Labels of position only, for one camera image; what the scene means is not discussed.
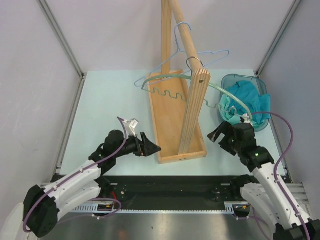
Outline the light teal t shirt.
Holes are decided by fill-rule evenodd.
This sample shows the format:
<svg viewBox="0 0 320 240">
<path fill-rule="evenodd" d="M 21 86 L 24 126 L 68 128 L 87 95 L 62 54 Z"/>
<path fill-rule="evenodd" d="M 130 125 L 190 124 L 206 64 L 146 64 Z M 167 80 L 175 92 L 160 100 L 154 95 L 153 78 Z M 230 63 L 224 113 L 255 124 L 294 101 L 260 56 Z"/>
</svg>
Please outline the light teal t shirt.
<svg viewBox="0 0 320 240">
<path fill-rule="evenodd" d="M 229 96 L 223 94 L 219 102 L 219 114 L 223 121 L 226 121 L 232 125 L 240 123 L 240 116 L 235 106 L 231 105 Z"/>
</svg>

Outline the dark teal t shirt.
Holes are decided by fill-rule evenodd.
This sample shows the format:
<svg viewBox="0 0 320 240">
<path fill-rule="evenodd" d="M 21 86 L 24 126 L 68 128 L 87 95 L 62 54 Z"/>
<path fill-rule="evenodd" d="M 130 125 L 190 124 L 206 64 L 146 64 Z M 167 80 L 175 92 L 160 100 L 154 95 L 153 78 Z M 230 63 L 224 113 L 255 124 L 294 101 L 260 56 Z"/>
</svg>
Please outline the dark teal t shirt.
<svg viewBox="0 0 320 240">
<path fill-rule="evenodd" d="M 260 95 L 255 85 L 247 80 L 237 81 L 227 88 L 227 91 L 240 99 L 251 113 L 269 112 L 271 110 L 271 97 L 268 93 Z M 260 127 L 271 116 L 266 113 L 253 114 L 254 126 Z"/>
</svg>

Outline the pale green plastic hanger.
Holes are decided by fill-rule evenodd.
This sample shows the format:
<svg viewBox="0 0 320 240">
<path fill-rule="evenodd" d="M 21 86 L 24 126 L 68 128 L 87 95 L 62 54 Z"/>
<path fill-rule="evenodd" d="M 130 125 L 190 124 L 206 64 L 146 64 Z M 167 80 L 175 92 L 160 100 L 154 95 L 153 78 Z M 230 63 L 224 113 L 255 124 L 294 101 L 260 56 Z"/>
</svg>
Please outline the pale green plastic hanger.
<svg viewBox="0 0 320 240">
<path fill-rule="evenodd" d="M 173 93 L 169 89 L 164 89 L 164 86 L 158 85 L 160 82 L 168 81 L 170 79 L 178 79 L 178 83 L 170 87 L 169 84 L 165 85 L 166 87 L 172 88 Z M 181 99 L 184 102 L 187 102 L 188 98 L 188 84 L 186 80 L 191 80 L 190 75 L 185 75 L 184 73 L 179 73 L 177 71 L 170 72 L 168 74 L 149 74 L 146 77 L 138 79 L 134 85 L 141 90 L 149 92 L 151 94 L 158 93 L 161 96 L 169 96 L 172 99 Z M 216 84 L 208 84 L 209 87 L 218 90 L 222 94 L 229 96 L 231 99 L 236 101 L 240 106 L 242 106 L 245 112 L 249 115 L 250 119 L 253 120 L 253 114 L 249 108 L 236 96 L 223 89 L 222 87 L 217 86 Z"/>
</svg>

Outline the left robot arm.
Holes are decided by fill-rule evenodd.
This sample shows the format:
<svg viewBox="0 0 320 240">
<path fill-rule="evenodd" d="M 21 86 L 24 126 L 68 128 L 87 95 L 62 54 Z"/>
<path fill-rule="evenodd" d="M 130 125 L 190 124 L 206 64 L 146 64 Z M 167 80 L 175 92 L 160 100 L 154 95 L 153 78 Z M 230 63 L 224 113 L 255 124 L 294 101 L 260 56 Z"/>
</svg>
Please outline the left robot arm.
<svg viewBox="0 0 320 240">
<path fill-rule="evenodd" d="M 137 137 L 112 130 L 79 169 L 45 187 L 34 185 L 28 190 L 23 201 L 23 231 L 38 238 L 46 236 L 74 208 L 110 196 L 110 183 L 103 175 L 116 165 L 117 158 L 129 154 L 148 157 L 161 150 L 144 132 Z"/>
</svg>

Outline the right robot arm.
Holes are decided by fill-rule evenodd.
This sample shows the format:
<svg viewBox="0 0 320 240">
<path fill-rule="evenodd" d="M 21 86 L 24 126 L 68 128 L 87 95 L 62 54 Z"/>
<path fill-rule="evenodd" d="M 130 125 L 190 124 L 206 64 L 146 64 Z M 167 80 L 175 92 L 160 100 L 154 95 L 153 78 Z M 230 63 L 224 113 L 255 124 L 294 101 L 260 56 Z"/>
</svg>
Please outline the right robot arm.
<svg viewBox="0 0 320 240">
<path fill-rule="evenodd" d="M 294 198 L 269 151 L 257 144 L 253 126 L 224 121 L 207 137 L 215 142 L 220 135 L 224 135 L 220 147 L 238 156 L 256 179 L 250 180 L 249 175 L 235 178 L 231 183 L 231 196 L 251 204 L 270 228 L 274 240 L 318 240 L 320 221 L 313 220 Z"/>
</svg>

